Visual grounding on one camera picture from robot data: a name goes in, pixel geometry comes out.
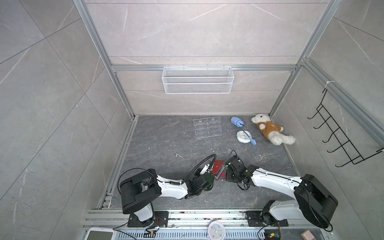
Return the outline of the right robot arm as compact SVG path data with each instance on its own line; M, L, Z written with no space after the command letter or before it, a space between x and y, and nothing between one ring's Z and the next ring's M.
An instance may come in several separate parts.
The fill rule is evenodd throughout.
M266 226L285 220L307 220L327 232L338 200L313 175L293 177L273 173L257 166L246 167L234 155L225 162L226 180L246 191L251 186L267 188L291 197L288 201L270 200L255 218Z

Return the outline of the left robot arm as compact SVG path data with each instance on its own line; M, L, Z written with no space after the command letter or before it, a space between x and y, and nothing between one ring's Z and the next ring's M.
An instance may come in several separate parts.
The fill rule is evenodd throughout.
M159 198L177 200L199 196L203 191L210 191L215 177L210 173L197 174L191 179L171 180L159 176L155 169L140 169L141 172L122 180L119 178L118 192L121 196L124 215L134 215L140 222L155 217L152 202Z

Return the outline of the red card holder wallet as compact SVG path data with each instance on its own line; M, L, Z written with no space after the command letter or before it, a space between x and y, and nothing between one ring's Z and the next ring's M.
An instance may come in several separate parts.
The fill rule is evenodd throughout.
M215 161L213 164L213 169L211 170L211 173L214 175L215 180L218 180L223 171L225 170L225 162L224 161Z

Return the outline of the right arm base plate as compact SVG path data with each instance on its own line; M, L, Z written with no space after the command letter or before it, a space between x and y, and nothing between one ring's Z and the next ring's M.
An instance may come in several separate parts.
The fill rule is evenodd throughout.
M245 218L248 221L249 227L288 227L288 221L282 220L278 221L271 214L264 213L262 211L246 211Z

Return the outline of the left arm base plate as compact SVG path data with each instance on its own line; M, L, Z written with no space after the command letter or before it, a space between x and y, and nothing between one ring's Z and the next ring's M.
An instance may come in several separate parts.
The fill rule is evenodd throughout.
M155 211L154 216L144 222L140 222L136 215L131 215L127 223L128 228L155 228L167 227L169 220L168 211Z

